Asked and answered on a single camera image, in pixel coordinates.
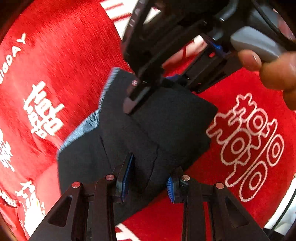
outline red fabric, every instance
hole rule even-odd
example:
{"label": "red fabric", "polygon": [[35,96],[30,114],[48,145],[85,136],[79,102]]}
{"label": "red fabric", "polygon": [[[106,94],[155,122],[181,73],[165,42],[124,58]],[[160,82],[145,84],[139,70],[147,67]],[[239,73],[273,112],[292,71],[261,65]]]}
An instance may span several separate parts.
{"label": "red fabric", "polygon": [[[120,38],[113,22],[93,0],[35,0],[6,35],[0,45],[0,56],[3,56],[0,76],[4,75],[0,84],[0,134],[3,133],[0,148],[1,155],[5,154],[0,163],[0,210],[18,239],[25,240],[60,196],[56,151],[97,108],[110,69],[129,68],[122,59]],[[168,66],[167,75],[182,72],[191,60],[183,59],[177,65]],[[46,96],[24,102],[41,81]],[[216,125],[213,122],[207,131],[212,139],[210,150],[187,173],[208,184],[225,182],[263,226],[276,210],[296,171],[295,113],[287,109],[281,92],[265,89],[258,75],[245,69],[200,96],[214,103],[219,113]],[[44,104],[51,103],[51,113],[59,107],[53,118],[63,123],[52,135],[50,128],[43,125],[47,134],[44,139],[31,133],[33,127],[28,118],[29,112],[32,115],[31,111],[37,112],[38,106],[40,109],[41,100]],[[255,127],[260,122],[263,130],[258,132]],[[272,158],[272,154],[278,154],[277,158]],[[235,168],[236,172],[229,178]],[[182,205],[170,204],[164,192],[118,226],[118,235],[133,241],[166,238],[177,241],[181,235],[182,211]]]}

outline white chinese character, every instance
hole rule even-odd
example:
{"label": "white chinese character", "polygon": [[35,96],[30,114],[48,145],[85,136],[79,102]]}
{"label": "white chinese character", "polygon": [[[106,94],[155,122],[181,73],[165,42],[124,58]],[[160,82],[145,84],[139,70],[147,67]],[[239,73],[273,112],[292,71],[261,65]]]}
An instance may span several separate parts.
{"label": "white chinese character", "polygon": [[0,190],[0,197],[2,197],[8,205],[17,207],[16,202],[12,200],[4,191]]}
{"label": "white chinese character", "polygon": [[131,241],[140,241],[139,238],[132,233],[125,225],[122,223],[116,226],[121,230],[121,232],[116,233],[116,239],[119,240],[131,240]]}
{"label": "white chinese character", "polygon": [[276,134],[277,119],[268,121],[266,111],[258,108],[251,93],[238,95],[236,102],[226,114],[217,113],[206,133],[222,146],[221,162],[232,166],[225,185],[231,188],[241,182],[239,197],[249,202],[265,183],[268,166],[279,162],[285,145],[283,137]]}
{"label": "white chinese character", "polygon": [[3,132],[0,129],[0,162],[3,164],[4,167],[10,168],[13,172],[15,169],[10,164],[10,158],[12,157],[11,154],[11,147],[9,143],[3,140]]}
{"label": "white chinese character", "polygon": [[18,197],[22,196],[24,199],[28,198],[28,194],[24,193],[24,190],[26,190],[27,188],[29,188],[30,193],[33,193],[35,191],[35,186],[32,185],[31,181],[28,181],[26,183],[21,183],[21,185],[22,185],[22,189],[19,192],[15,191]]}
{"label": "white chinese character", "polygon": [[15,191],[17,196],[22,196],[25,199],[25,205],[23,204],[25,212],[24,228],[26,229],[29,236],[35,231],[40,222],[45,217],[45,206],[44,203],[40,204],[39,199],[36,197],[35,186],[32,185],[31,181],[21,183],[23,186],[20,191]]}
{"label": "white chinese character", "polygon": [[[56,114],[65,107],[63,104],[59,104],[54,108],[51,101],[45,98],[47,94],[43,91],[44,87],[45,83],[43,81],[36,86],[32,85],[33,91],[28,99],[24,100],[24,110],[27,111],[29,121],[33,127],[31,133],[35,132],[43,139],[46,138],[47,134],[54,136],[55,133],[63,127],[64,124],[56,117]],[[35,104],[37,104],[34,106],[36,112],[34,112],[33,107],[29,105],[33,100]]]}

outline finger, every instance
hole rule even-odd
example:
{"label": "finger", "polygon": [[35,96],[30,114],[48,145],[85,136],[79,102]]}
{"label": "finger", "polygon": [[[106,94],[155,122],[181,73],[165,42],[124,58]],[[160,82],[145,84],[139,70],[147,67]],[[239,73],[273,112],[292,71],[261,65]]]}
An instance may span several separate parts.
{"label": "finger", "polygon": [[296,110],[296,89],[291,91],[284,91],[283,98],[290,110]]}
{"label": "finger", "polygon": [[260,70],[263,85],[269,89],[289,91],[296,88],[296,52],[283,54],[278,60],[264,63]]}
{"label": "finger", "polygon": [[242,65],[249,71],[259,71],[262,66],[259,56],[251,50],[239,51],[238,57]]}

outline blue clip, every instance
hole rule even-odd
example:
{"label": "blue clip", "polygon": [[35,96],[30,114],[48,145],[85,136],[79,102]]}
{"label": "blue clip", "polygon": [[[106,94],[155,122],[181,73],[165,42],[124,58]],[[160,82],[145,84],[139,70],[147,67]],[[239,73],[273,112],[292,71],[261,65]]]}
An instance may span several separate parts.
{"label": "blue clip", "polygon": [[123,177],[122,181],[122,188],[121,188],[121,200],[122,202],[125,201],[126,196],[128,195],[128,190],[130,187],[130,182],[131,182],[131,176],[132,176],[132,171],[133,171],[133,166],[135,165],[135,156],[134,154],[130,154],[130,156],[127,157],[128,159],[128,166],[126,168],[126,172]]}
{"label": "blue clip", "polygon": [[223,51],[223,48],[222,48],[221,45],[216,45],[216,44],[214,44],[213,41],[212,41],[212,38],[210,38],[210,37],[207,36],[207,35],[202,35],[202,37],[203,37],[203,39],[205,40],[205,42],[206,42],[208,45],[210,45],[210,46],[212,46],[212,47],[214,48],[215,53],[216,53],[219,57],[221,57],[221,58],[225,58],[226,53]]}

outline black fabric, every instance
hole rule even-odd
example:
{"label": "black fabric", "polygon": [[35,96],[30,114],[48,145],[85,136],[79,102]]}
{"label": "black fabric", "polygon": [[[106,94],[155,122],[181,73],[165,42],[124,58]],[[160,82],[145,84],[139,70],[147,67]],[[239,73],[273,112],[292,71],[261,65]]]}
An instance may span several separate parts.
{"label": "black fabric", "polygon": [[120,70],[110,85],[99,126],[59,155],[63,193],[74,181],[95,182],[135,155],[135,176],[128,200],[115,204],[119,223],[146,206],[165,187],[173,168],[187,169],[210,144],[205,134],[217,108],[178,84],[159,88],[132,115],[123,113],[126,89],[134,76]]}

